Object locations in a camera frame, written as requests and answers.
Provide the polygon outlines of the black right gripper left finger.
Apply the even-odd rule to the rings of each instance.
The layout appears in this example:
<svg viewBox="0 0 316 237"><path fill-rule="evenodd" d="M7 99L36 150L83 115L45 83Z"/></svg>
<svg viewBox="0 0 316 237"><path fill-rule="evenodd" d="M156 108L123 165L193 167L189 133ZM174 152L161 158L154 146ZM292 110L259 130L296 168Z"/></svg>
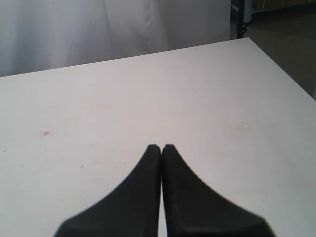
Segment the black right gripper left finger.
<svg viewBox="0 0 316 237"><path fill-rule="evenodd" d="M161 152L149 145L131 173L105 198L61 224L57 237L156 237Z"/></svg>

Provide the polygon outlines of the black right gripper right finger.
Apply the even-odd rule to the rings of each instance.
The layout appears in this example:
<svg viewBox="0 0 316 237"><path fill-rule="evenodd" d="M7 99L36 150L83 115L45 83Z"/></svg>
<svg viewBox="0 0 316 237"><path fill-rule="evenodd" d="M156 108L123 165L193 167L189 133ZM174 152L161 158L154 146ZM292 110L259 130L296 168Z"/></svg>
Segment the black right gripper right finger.
<svg viewBox="0 0 316 237"><path fill-rule="evenodd" d="M169 237L273 237L264 218L207 186L174 145L162 150L163 202Z"/></svg>

